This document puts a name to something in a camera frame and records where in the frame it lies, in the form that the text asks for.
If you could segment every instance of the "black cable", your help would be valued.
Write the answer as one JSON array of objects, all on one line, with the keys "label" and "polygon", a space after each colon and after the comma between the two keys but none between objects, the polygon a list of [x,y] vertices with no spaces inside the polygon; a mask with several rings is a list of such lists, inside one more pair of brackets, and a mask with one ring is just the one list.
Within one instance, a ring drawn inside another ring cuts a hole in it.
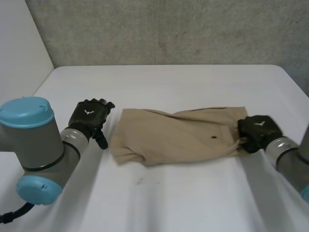
[{"label": "black cable", "polygon": [[6,224],[12,222],[14,219],[19,218],[29,212],[30,209],[33,208],[33,204],[26,203],[20,209],[15,212],[6,213],[0,216],[0,223]]}]

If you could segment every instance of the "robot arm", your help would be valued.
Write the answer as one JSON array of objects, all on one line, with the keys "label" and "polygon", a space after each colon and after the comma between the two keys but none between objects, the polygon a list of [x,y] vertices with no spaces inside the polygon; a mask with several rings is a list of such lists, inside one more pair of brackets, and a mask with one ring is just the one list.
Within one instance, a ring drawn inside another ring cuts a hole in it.
[{"label": "robot arm", "polygon": [[269,116],[257,115],[239,120],[238,130],[240,137],[245,139],[243,148],[249,153],[263,149],[273,167],[309,202],[309,129],[300,147],[283,136]]},{"label": "robot arm", "polygon": [[102,149],[108,147],[101,129],[114,107],[104,99],[80,102],[69,126],[59,133],[46,99],[21,98],[0,106],[0,151],[14,152],[25,171],[16,185],[19,196],[32,206],[54,202],[88,147],[89,139],[95,139]]}]

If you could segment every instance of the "white table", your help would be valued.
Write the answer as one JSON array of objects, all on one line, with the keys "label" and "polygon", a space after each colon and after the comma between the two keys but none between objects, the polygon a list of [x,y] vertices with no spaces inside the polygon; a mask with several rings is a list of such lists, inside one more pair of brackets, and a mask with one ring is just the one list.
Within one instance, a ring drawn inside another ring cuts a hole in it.
[{"label": "white table", "polygon": [[[272,116],[298,143],[309,121],[308,97],[272,65],[61,67],[35,96],[50,102],[60,130],[77,102],[112,101],[108,138],[123,108],[245,106],[250,115]],[[0,214],[23,205],[15,192],[22,173],[14,154],[0,154]],[[304,232],[308,216],[308,206],[262,153],[146,168],[117,166],[109,150],[91,142],[54,204],[35,206],[0,231]]]}]

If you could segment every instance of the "light blue joint cap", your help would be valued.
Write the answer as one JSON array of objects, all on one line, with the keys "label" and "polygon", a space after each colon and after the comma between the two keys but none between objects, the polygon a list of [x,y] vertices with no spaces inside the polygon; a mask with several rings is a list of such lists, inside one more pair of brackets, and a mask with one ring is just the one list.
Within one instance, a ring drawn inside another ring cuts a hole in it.
[{"label": "light blue joint cap", "polygon": [[51,204],[62,193],[62,187],[55,181],[38,175],[22,176],[17,185],[18,195],[31,204]]},{"label": "light blue joint cap", "polygon": [[309,186],[304,187],[300,194],[303,199],[309,203]]},{"label": "light blue joint cap", "polygon": [[0,123],[7,127],[35,128],[53,119],[54,111],[44,98],[18,98],[0,106]]}]

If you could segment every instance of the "beige pants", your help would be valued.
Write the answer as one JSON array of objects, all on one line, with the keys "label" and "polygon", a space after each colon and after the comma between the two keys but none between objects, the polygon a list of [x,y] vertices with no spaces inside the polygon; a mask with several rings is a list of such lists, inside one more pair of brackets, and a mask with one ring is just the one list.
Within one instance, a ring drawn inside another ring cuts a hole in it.
[{"label": "beige pants", "polygon": [[239,155],[237,121],[244,107],[209,108],[168,114],[124,109],[110,148],[117,163],[145,165],[197,162]]}]

